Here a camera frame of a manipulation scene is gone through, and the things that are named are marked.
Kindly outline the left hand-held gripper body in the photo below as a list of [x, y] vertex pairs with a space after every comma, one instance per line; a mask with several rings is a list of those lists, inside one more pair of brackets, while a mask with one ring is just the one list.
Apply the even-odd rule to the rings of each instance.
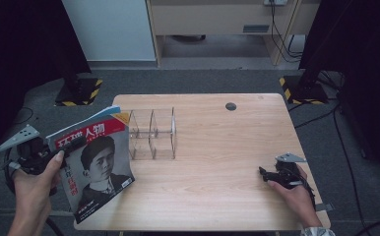
[[0, 145], [0, 152], [5, 152], [2, 168], [12, 175], [21, 169], [27, 174], [41, 174], [50, 160], [58, 153], [50, 147], [40, 136], [40, 132], [31, 125], [17, 132]]

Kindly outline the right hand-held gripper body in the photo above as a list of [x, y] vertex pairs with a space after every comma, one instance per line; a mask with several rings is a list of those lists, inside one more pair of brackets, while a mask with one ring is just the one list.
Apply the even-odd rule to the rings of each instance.
[[305, 162], [305, 158], [287, 152], [285, 154], [277, 156], [276, 161], [277, 163], [275, 167], [278, 171], [276, 182], [287, 189], [292, 189], [298, 185], [302, 185], [306, 189], [309, 188], [309, 184], [307, 183], [306, 179], [300, 174], [300, 171], [297, 167], [297, 162]]

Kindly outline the magazine with portrait cover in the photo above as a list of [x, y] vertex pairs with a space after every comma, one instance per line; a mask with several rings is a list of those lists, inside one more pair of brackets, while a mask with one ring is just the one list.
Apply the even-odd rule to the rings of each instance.
[[75, 139], [83, 147], [64, 157], [61, 183], [77, 223], [86, 220], [135, 181], [129, 157], [129, 114], [118, 105], [46, 137], [52, 150]]

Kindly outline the clear acrylic divider rack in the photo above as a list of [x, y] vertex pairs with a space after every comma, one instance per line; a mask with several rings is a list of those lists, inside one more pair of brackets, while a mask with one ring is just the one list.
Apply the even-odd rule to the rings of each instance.
[[130, 156], [133, 160], [172, 160], [176, 150], [173, 107], [129, 111]]

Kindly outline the person's right hand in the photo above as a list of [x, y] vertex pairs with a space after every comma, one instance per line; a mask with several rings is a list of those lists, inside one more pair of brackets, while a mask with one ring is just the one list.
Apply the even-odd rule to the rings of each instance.
[[281, 195], [304, 228], [323, 226], [314, 209], [308, 191], [302, 185], [292, 189], [286, 189], [275, 181], [268, 181], [268, 185]]

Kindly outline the person's left hand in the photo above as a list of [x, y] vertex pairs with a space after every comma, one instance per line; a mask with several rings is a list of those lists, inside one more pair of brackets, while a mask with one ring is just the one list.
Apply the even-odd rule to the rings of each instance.
[[49, 193], [60, 180], [59, 170], [64, 152], [59, 151], [39, 175], [23, 170], [14, 172], [16, 213], [9, 231], [10, 235], [34, 236], [40, 231], [51, 212]]

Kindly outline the striped black stand base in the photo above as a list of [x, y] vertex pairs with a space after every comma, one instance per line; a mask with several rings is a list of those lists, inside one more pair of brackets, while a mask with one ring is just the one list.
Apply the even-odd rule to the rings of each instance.
[[102, 79], [98, 78], [64, 80], [64, 85], [55, 98], [55, 105], [90, 105], [95, 101], [101, 84]]
[[304, 86], [300, 76], [279, 78], [286, 101], [289, 104], [325, 104], [328, 96], [320, 84]]

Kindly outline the black curtain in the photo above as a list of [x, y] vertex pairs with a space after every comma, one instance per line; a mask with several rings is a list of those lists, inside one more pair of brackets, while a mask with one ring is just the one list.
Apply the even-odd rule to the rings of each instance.
[[30, 89], [90, 70], [62, 0], [0, 0], [0, 139]]
[[345, 76], [344, 110], [364, 155], [380, 162], [380, 0], [321, 0], [300, 68]]

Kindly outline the white cabinet panel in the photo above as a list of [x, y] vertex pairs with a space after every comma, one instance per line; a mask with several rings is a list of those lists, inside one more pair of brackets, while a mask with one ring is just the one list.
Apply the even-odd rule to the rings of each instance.
[[89, 62], [155, 61], [146, 0], [62, 0]]

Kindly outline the light wooden desk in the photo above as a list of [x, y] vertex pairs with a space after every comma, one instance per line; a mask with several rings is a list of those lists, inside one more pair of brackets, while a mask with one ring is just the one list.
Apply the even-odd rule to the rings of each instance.
[[322, 0], [146, 0], [157, 58], [168, 35], [257, 34], [278, 65], [292, 35], [309, 34]]

